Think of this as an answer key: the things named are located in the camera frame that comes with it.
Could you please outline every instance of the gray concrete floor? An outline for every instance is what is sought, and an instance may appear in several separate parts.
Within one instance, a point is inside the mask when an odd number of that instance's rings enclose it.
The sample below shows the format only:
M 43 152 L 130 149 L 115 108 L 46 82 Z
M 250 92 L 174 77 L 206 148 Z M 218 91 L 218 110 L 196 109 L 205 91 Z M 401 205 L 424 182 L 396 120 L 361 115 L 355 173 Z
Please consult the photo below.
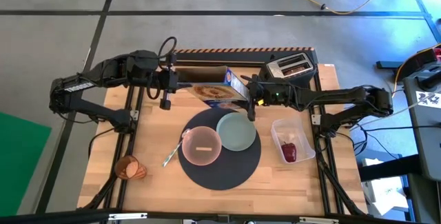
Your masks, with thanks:
M 1 0 L 0 10 L 100 10 L 105 0 Z M 364 0 L 319 0 L 350 10 Z M 440 0 L 425 0 L 433 20 Z M 111 10 L 304 10 L 304 0 L 113 0 Z M 419 11 L 415 0 L 373 0 L 364 11 Z M 52 127 L 50 140 L 19 213 L 32 212 L 45 178 L 62 120 L 48 109 L 50 83 L 81 71 L 98 17 L 0 16 L 0 79 L 5 94 L 0 111 Z M 158 50 L 166 37 L 178 37 L 180 48 L 315 47 L 320 63 L 336 64 L 342 88 L 372 84 L 389 89 L 391 73 L 374 68 L 378 60 L 403 61 L 435 44 L 424 19 L 393 17 L 108 17 L 94 63 L 136 49 Z M 105 90 L 85 98 L 102 103 Z M 407 106 L 400 92 L 394 107 Z M 404 113 L 369 127 L 410 125 Z M 87 165 L 87 145 L 96 126 L 75 125 L 48 211 L 73 210 Z M 359 131 L 351 133 L 359 141 Z M 410 130 L 374 134 L 393 153 L 417 152 Z M 382 150 L 370 141 L 369 149 Z

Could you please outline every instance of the black round placemat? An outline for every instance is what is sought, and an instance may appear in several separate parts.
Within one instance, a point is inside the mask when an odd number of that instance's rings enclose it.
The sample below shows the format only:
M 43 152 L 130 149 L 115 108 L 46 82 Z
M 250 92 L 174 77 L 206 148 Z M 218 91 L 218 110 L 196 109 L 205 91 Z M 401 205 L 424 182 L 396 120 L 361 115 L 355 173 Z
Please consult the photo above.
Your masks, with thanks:
M 211 108 L 194 116 L 183 129 L 206 126 L 216 131 L 219 120 L 235 110 Z M 210 190 L 228 190 L 245 182 L 257 168 L 260 160 L 260 138 L 256 133 L 253 144 L 246 150 L 233 152 L 222 147 L 219 157 L 205 166 L 193 165 L 179 147 L 178 157 L 182 169 L 193 182 Z

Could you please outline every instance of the green mat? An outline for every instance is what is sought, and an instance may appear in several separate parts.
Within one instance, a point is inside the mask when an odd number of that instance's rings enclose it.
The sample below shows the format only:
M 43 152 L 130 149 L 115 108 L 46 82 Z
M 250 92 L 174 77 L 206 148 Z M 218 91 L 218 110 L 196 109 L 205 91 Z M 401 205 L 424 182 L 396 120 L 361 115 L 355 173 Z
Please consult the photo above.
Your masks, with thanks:
M 17 213 L 49 134 L 49 127 L 0 113 L 0 216 Z

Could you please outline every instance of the wooden table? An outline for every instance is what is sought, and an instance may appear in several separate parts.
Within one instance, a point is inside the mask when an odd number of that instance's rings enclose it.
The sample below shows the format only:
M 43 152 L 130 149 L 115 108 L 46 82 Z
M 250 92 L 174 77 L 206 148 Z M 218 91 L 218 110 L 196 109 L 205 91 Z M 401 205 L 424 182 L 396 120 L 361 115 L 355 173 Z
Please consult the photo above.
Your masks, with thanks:
M 334 65 L 318 66 L 323 90 L 338 89 Z M 236 75 L 251 75 L 258 68 L 232 68 Z M 119 87 L 107 91 L 104 106 L 124 107 L 127 89 Z M 161 163 L 176 147 L 184 125 L 197 113 L 208 108 L 202 101 L 179 90 L 172 95 L 172 109 L 161 110 L 158 100 L 144 97 L 140 123 L 134 145 L 134 156 L 147 167 L 147 176 L 129 181 L 123 210 L 151 212 L 193 212 L 229 214 L 324 214 L 317 162 L 310 159 L 295 165 L 282 163 L 271 137 L 271 125 L 276 119 L 301 118 L 310 145 L 313 147 L 308 111 L 297 112 L 283 106 L 256 107 L 255 126 L 262 143 L 262 155 L 256 171 L 242 185 L 234 189 L 207 190 L 187 177 L 177 156 L 167 167 Z M 342 105 L 327 106 L 327 112 L 339 112 Z M 109 129 L 101 123 L 97 132 Z M 94 142 L 92 155 L 85 173 L 78 206 L 84 206 L 106 182 L 118 134 L 108 133 Z M 332 139 L 338 178 L 357 206 L 367 212 L 360 177 L 351 141 L 337 136 Z M 111 206 L 115 206 L 119 181 L 116 182 Z M 328 183 L 332 212 L 336 212 L 334 194 Z

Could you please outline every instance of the clear plastic container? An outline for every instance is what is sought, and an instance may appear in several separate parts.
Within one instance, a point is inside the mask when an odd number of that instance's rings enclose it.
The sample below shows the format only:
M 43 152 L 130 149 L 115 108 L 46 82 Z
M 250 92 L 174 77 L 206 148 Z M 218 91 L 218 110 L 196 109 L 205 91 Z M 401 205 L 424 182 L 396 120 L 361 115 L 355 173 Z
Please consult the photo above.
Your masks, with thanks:
M 273 122 L 271 128 L 276 149 L 284 163 L 293 164 L 316 156 L 316 152 L 311 148 L 303 131 L 302 121 L 300 119 L 280 119 Z M 296 160 L 288 162 L 282 151 L 282 145 L 293 143 L 296 146 Z

